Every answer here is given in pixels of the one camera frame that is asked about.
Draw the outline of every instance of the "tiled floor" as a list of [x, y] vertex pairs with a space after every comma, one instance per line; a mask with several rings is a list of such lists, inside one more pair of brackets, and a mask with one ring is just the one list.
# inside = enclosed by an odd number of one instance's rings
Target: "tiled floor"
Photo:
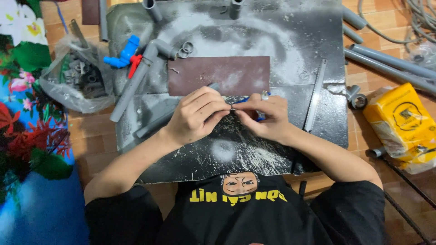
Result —
[[[108, 0], [108, 6], [131, 2], [136, 2], [136, 0]], [[357, 0], [343, 0], [343, 4], [354, 12], [357, 12], [357, 2]], [[80, 0], [69, 0], [59, 3], [59, 5], [67, 22], [75, 18], [85, 37], [95, 41], [98, 40], [98, 26], [81, 25]], [[48, 32], [47, 38], [49, 47], [51, 51], [53, 51], [56, 42], [62, 38], [65, 31], [57, 15], [56, 7], [52, 2], [42, 1], [41, 8]], [[364, 0], [363, 12], [367, 20], [384, 34], [401, 40], [406, 36], [409, 29], [410, 14], [404, 8], [401, 0]], [[398, 58], [407, 57], [404, 46], [386, 41], [367, 27], [356, 32], [364, 39], [363, 45], [366, 47], [380, 50]], [[350, 44], [352, 44], [352, 41], [348, 37], [344, 37], [344, 46]], [[374, 90], [380, 87], [395, 87], [399, 85], [395, 80], [386, 78], [365, 66], [353, 62], [350, 62], [350, 64], [346, 66], [346, 83], [347, 85], [359, 85], [361, 92], [366, 95], [370, 95]], [[421, 100], [432, 117], [436, 119], [436, 103], [424, 96], [421, 96]], [[91, 115], [82, 115], [76, 112], [69, 114], [69, 129], [71, 132], [73, 152], [80, 168], [80, 176], [83, 185], [86, 185], [93, 175], [98, 173], [109, 164], [112, 159], [118, 156], [116, 151], [115, 125], [109, 120], [109, 114], [112, 109], [113, 107]], [[387, 169], [383, 164], [377, 164], [374, 160], [368, 159], [365, 155], [365, 150], [378, 147], [381, 144], [360, 111], [348, 110], [348, 136], [348, 150], [365, 159], [371, 165], [375, 165], [376, 169], [382, 175], [384, 183], [390, 184], [392, 182], [392, 185], [397, 187], [398, 176], [393, 174], [392, 171]], [[298, 183], [301, 178], [308, 178], [308, 194], [316, 194], [333, 183], [332, 180], [321, 173], [307, 174], [302, 177], [286, 176], [286, 178], [294, 189], [298, 188]], [[162, 184], [149, 186], [149, 188], [155, 194], [154, 196], [157, 198], [157, 202], [163, 209], [165, 215], [174, 201], [174, 199], [170, 197], [171, 195], [168, 194], [174, 194], [177, 186], [174, 184]], [[395, 198], [399, 199], [402, 197], [405, 198], [408, 196], [406, 194], [395, 196]], [[421, 202], [415, 202], [414, 205], [421, 206], [420, 203]], [[431, 210], [415, 210], [415, 212], [412, 213], [422, 219], [422, 222], [428, 221], [431, 217], [435, 216], [435, 213]], [[390, 205], [386, 206], [386, 224], [389, 234], [393, 237], [393, 244], [413, 244], [420, 242], [419, 237], [404, 223], [404, 220], [398, 216], [398, 213]]]

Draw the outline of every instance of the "sandpaper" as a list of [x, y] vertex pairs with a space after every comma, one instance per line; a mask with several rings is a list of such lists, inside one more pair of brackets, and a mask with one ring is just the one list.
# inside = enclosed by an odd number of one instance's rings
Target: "sandpaper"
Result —
[[211, 82], [223, 96], [269, 91], [269, 56], [192, 57], [168, 61], [168, 92], [186, 96]]
[[82, 25], [100, 24], [99, 0], [82, 0]]

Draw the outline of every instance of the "left hand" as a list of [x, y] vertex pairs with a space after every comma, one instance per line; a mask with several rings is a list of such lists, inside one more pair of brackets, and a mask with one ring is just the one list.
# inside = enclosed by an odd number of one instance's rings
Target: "left hand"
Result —
[[180, 100], [170, 122], [161, 131], [182, 147], [209, 135], [231, 108], [218, 91], [202, 87]]

